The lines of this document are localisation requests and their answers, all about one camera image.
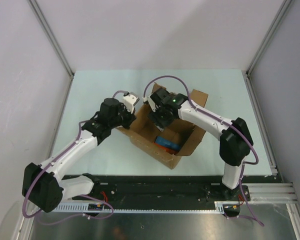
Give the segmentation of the brown cardboard express box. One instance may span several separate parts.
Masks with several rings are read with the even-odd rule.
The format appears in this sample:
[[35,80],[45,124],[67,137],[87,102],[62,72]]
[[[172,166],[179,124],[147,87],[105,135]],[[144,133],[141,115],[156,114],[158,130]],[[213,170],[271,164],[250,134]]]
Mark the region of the brown cardboard express box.
[[[136,120],[129,129],[118,127],[117,129],[130,138],[130,141],[137,148],[156,159],[169,169],[174,169],[182,157],[190,156],[201,143],[206,131],[193,123],[176,119],[171,125],[160,131],[148,118],[151,107],[142,104],[135,114]],[[180,150],[175,150],[174,154],[166,151],[165,147],[155,143],[157,137],[171,141],[180,146]]]

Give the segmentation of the blue object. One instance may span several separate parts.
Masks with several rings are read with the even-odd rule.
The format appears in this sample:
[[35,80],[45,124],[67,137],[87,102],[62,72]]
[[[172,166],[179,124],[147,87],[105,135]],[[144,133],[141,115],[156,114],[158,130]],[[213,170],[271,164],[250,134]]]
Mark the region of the blue object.
[[181,149],[181,147],[178,144],[176,144],[170,140],[167,140],[161,136],[157,136],[154,142],[160,146],[172,149],[177,152]]

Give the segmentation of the red object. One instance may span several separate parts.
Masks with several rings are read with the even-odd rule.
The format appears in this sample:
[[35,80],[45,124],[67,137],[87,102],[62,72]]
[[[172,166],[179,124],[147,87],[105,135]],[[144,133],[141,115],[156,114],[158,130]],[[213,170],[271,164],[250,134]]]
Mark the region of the red object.
[[177,151],[175,151],[175,150],[173,150],[173,149],[171,149],[171,148],[162,146],[162,145],[160,145],[160,144],[158,144],[158,143],[155,143],[155,142],[154,142],[153,144],[156,145],[157,147],[159,147],[159,148],[165,150],[167,153],[169,153],[169,154],[171,154],[171,155],[176,155],[176,154],[178,153]]

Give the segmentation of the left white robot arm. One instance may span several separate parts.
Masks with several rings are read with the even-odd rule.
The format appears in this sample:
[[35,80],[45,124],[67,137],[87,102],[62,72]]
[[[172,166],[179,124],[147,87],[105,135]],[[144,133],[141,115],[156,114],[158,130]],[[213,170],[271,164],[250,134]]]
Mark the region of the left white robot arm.
[[32,162],[26,166],[22,184],[22,213],[26,218],[30,217],[25,209],[27,202],[49,213],[64,200],[81,195],[95,200],[100,196],[99,181],[91,174],[84,173],[70,179],[64,179],[64,176],[80,158],[108,138],[113,129],[129,129],[136,119],[135,106],[139,100],[131,93],[122,100],[106,98],[90,119],[79,122],[73,142],[42,163]]

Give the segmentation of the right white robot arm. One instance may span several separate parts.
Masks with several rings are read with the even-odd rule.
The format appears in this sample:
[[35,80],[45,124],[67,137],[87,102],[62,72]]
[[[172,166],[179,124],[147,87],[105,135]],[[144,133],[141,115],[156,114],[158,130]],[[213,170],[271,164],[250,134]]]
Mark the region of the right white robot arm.
[[239,194],[240,175],[244,159],[251,152],[253,140],[247,123],[240,117],[224,118],[200,107],[189,96],[158,88],[143,102],[150,106],[148,118],[164,130],[175,120],[189,122],[210,133],[219,141],[219,155],[224,161],[224,172],[216,195],[232,201]]

